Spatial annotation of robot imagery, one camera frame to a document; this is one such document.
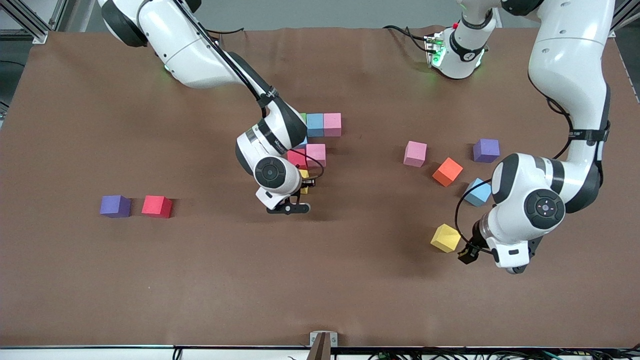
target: colored block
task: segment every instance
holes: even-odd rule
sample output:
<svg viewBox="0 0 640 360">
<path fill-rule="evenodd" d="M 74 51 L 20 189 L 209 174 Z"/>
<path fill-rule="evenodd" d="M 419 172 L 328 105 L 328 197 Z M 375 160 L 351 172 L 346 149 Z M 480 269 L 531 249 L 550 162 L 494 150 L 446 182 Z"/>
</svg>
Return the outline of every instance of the colored block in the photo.
<svg viewBox="0 0 640 360">
<path fill-rule="evenodd" d="M 326 166 L 326 147 L 323 143 L 307 144 L 307 156 L 316 159 L 322 166 Z M 307 167 L 320 167 L 315 161 L 307 158 Z"/>
<path fill-rule="evenodd" d="M 427 160 L 427 144 L 421 142 L 409 142 L 404 148 L 403 164 L 421 167 Z"/>
<path fill-rule="evenodd" d="M 289 160 L 289 162 L 295 165 L 297 168 L 306 170 L 307 157 L 304 156 L 304 154 L 306 154 L 305 149 L 300 149 L 300 150 L 296 149 L 296 151 L 301 152 L 302 154 L 298 154 L 297 152 L 289 150 L 287 151 L 287 160 Z"/>
<path fill-rule="evenodd" d="M 308 144 L 307 141 L 307 137 L 305 136 L 305 139 L 302 140 L 302 142 L 300 144 L 298 144 L 298 146 L 294 147 L 294 149 L 299 150 L 299 149 L 304 149 Z"/>
<path fill-rule="evenodd" d="M 300 176 L 302 176 L 302 180 L 306 179 L 309 177 L 309 171 L 308 170 L 302 170 L 302 169 L 298 169 L 298 171 L 300 171 Z M 309 188 L 300 188 L 300 193 L 309 193 Z"/>
<path fill-rule="evenodd" d="M 325 136 L 342 135 L 342 115 L 340 113 L 324 114 L 324 135 Z"/>
<path fill-rule="evenodd" d="M 100 215 L 109 218 L 128 218 L 131 214 L 131 199 L 121 195 L 107 195 L 102 197 Z"/>
<path fill-rule="evenodd" d="M 443 186 L 449 186 L 460 175 L 461 171 L 462 167 L 457 162 L 447 158 L 433 174 L 433 178 Z"/>
<path fill-rule="evenodd" d="M 452 252 L 456 250 L 460 234 L 451 226 L 442 224 L 436 230 L 431 239 L 431 244 L 444 252 Z"/>
<path fill-rule="evenodd" d="M 142 215 L 150 218 L 169 218 L 172 205 L 171 200 L 164 196 L 147 195 L 142 205 Z"/>
<path fill-rule="evenodd" d="M 481 179 L 474 180 L 473 183 L 469 184 L 469 187 L 465 190 L 465 193 L 469 191 L 469 189 L 473 188 L 474 186 L 477 186 L 482 182 L 483 181 Z M 490 195 L 491 195 L 491 185 L 483 184 L 473 189 L 473 191 L 471 191 L 467 196 L 465 196 L 465 200 L 469 201 L 471 204 L 475 206 L 482 206 L 489 199 Z"/>
<path fill-rule="evenodd" d="M 307 136 L 321 138 L 324 136 L 324 115 L 307 114 Z"/>
<path fill-rule="evenodd" d="M 496 139 L 480 139 L 474 145 L 474 161 L 493 163 L 500 157 L 500 145 Z"/>
</svg>

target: gray floor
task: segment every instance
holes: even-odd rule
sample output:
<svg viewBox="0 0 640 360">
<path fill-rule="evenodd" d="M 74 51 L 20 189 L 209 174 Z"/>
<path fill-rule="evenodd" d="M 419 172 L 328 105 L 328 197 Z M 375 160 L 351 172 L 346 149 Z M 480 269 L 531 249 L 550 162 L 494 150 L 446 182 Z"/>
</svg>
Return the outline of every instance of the gray floor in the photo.
<svg viewBox="0 0 640 360">
<path fill-rule="evenodd" d="M 95 0 L 77 0 L 67 31 L 107 31 Z M 209 29 L 271 30 L 278 28 L 381 28 L 385 25 L 421 28 L 450 26 L 460 18 L 455 0 L 244 0 L 203 1 L 196 12 Z M 514 17 L 500 9 L 505 28 L 529 28 L 539 24 Z M 618 32 L 618 45 L 631 76 L 640 82 L 640 22 Z M 0 40 L 0 60 L 25 63 L 28 41 Z M 22 74 L 18 65 L 0 63 L 0 100 L 9 103 Z"/>
</svg>

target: yellow cube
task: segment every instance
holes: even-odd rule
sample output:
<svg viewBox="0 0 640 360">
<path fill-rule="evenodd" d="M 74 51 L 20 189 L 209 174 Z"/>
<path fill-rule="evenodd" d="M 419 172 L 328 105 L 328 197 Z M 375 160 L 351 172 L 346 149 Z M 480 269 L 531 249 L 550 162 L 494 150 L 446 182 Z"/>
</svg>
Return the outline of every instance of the yellow cube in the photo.
<svg viewBox="0 0 640 360">
<path fill-rule="evenodd" d="M 460 234 L 457 230 L 447 224 L 442 224 L 433 235 L 431 244 L 444 252 L 452 252 L 456 250 L 459 241 Z"/>
<path fill-rule="evenodd" d="M 309 177 L 309 171 L 308 170 L 302 170 L 301 168 L 298 169 L 298 171 L 300 171 L 300 175 L 302 176 L 302 179 L 306 179 Z M 309 188 L 302 188 L 300 189 L 300 193 L 301 194 L 306 194 L 308 193 Z"/>
</svg>

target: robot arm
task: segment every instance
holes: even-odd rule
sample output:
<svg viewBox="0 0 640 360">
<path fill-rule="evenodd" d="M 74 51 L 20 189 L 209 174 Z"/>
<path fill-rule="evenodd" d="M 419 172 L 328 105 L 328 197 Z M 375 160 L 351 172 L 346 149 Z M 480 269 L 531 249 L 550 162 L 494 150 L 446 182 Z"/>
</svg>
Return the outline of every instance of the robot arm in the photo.
<svg viewBox="0 0 640 360">
<path fill-rule="evenodd" d="M 114 36 L 129 46 L 150 44 L 167 71 L 186 86 L 245 84 L 263 109 L 263 119 L 238 136 L 236 157 L 260 185 L 256 196 L 269 210 L 299 194 L 300 172 L 281 156 L 304 140 L 307 126 L 242 57 L 222 50 L 209 38 L 192 14 L 199 0 L 99 0 L 99 4 Z M 286 213 L 307 212 L 308 205 L 302 205 L 296 208 L 299 211 Z"/>
<path fill-rule="evenodd" d="M 488 247 L 498 267 L 520 273 L 566 213 L 596 199 L 609 132 L 601 57 L 613 9 L 614 0 L 544 0 L 538 7 L 541 27 L 529 76 L 570 115 L 567 160 L 512 154 L 501 161 L 492 177 L 496 206 L 475 224 L 471 245 L 459 255 L 463 262 L 474 261 L 479 248 Z"/>
</svg>

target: brown tabletop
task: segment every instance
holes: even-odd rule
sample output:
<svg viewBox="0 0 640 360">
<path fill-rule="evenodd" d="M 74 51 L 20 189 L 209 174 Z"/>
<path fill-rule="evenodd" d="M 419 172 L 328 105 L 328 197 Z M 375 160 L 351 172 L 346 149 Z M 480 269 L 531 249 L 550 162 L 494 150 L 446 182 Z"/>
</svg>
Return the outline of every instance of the brown tabletop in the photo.
<svg viewBox="0 0 640 360">
<path fill-rule="evenodd" d="M 426 33 L 429 29 L 416 31 Z M 245 57 L 300 112 L 341 112 L 307 215 L 266 214 L 234 156 L 260 117 L 243 86 L 187 88 L 151 49 L 110 34 L 34 47 L 0 131 L 0 344 L 627 347 L 640 337 L 640 108 L 618 49 L 603 57 L 612 131 L 598 200 L 566 217 L 527 271 L 464 265 L 429 244 L 452 225 L 479 138 L 553 156 L 567 135 L 527 80 L 535 29 L 497 29 L 471 78 L 427 69 L 407 38 L 373 29 L 238 33 Z M 429 145 L 402 164 L 408 140 Z M 448 188 L 446 157 L 464 170 Z M 99 215 L 103 195 L 133 216 Z M 147 194 L 175 199 L 142 217 Z M 469 234 L 489 205 L 464 204 Z"/>
</svg>

